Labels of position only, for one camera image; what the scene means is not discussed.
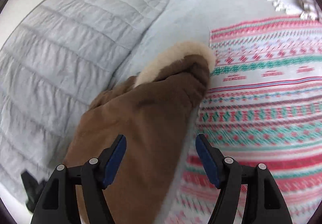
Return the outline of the brown coat with fur collar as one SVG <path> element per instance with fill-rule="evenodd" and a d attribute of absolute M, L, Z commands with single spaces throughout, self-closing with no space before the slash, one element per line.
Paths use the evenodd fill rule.
<path fill-rule="evenodd" d="M 139 75 L 100 93 L 82 115 L 64 158 L 67 166 L 98 156 L 119 134 L 127 140 L 116 178 L 104 191 L 116 223 L 157 218 L 215 62 L 202 43 L 175 44 Z"/>

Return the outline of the patterned knit blanket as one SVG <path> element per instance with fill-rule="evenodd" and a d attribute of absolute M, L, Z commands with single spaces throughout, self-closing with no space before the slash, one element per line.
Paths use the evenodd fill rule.
<path fill-rule="evenodd" d="M 265 164 L 293 223 L 321 223 L 321 23 L 279 17 L 210 32 L 216 57 L 195 133 Z"/>

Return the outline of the grey quilted headboard cushion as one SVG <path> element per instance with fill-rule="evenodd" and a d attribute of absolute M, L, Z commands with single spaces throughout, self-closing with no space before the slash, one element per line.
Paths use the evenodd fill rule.
<path fill-rule="evenodd" d="M 81 116 L 169 0 L 44 0 L 1 48 L 1 184 L 47 179 Z"/>

